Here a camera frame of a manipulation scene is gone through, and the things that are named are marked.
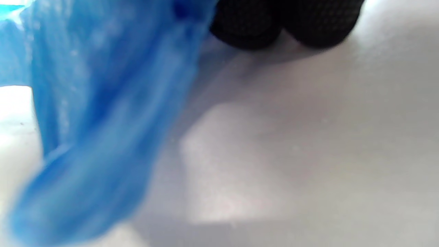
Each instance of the white surface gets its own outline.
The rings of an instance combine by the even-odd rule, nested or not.
[[[369,0],[328,51],[210,41],[148,203],[98,246],[437,246],[438,10]],[[0,89],[1,214],[38,168],[29,97]]]

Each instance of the blue plastic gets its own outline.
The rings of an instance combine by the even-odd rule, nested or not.
[[[0,85],[33,88],[44,170],[10,215],[25,245],[83,242],[142,201],[215,0],[37,0],[0,23]]]

